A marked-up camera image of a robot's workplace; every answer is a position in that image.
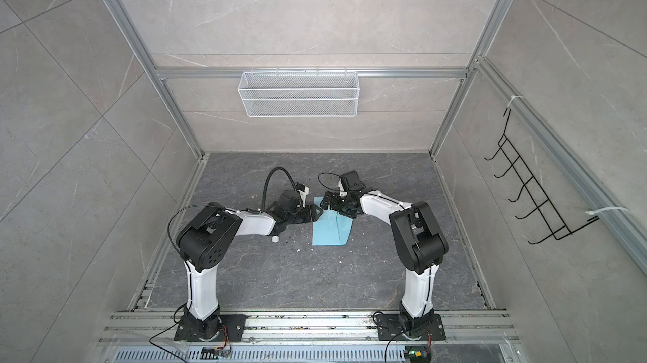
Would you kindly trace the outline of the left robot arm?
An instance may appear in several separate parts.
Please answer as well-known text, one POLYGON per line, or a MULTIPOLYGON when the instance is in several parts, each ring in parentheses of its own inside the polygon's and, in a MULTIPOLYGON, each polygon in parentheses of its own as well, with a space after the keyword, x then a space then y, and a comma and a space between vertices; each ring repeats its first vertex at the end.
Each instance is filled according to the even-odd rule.
POLYGON ((177 234, 185 264, 188 300, 180 329, 209 341, 224 331, 217 298, 217 269, 237 236, 276 237, 287 226, 314 223, 324 210, 299 189, 285 191, 266 210, 234 210, 210 202, 177 234))

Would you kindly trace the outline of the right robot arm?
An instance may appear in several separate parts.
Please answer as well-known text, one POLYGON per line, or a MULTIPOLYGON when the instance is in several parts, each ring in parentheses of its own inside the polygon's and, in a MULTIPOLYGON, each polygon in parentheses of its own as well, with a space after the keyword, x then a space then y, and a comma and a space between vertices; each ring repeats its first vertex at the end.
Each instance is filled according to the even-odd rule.
POLYGON ((410 335, 431 324, 436 273, 449 250, 431 207, 424 201, 399 201, 370 189, 356 171, 340 175, 338 187, 327 189, 320 206, 351 219, 368 215, 389 224, 397 255, 406 269, 399 330, 410 335))

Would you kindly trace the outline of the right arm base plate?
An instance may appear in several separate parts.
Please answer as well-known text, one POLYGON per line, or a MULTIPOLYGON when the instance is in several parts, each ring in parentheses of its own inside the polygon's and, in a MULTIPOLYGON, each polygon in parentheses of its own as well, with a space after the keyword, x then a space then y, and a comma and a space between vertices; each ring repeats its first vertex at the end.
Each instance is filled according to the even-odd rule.
POLYGON ((405 313, 374 312, 372 321, 381 341, 423 340, 444 341, 446 333, 441 316, 431 312, 420 319, 411 319, 405 313))

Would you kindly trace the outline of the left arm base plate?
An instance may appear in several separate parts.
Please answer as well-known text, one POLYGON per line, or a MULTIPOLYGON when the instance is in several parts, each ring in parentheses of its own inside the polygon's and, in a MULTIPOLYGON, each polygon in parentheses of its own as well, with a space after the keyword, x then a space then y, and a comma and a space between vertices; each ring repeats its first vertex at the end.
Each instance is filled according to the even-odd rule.
POLYGON ((174 341, 223 343, 227 335, 229 341, 240 342, 246 320, 244 314, 226 314, 199 320, 189 313, 180 319, 174 341))

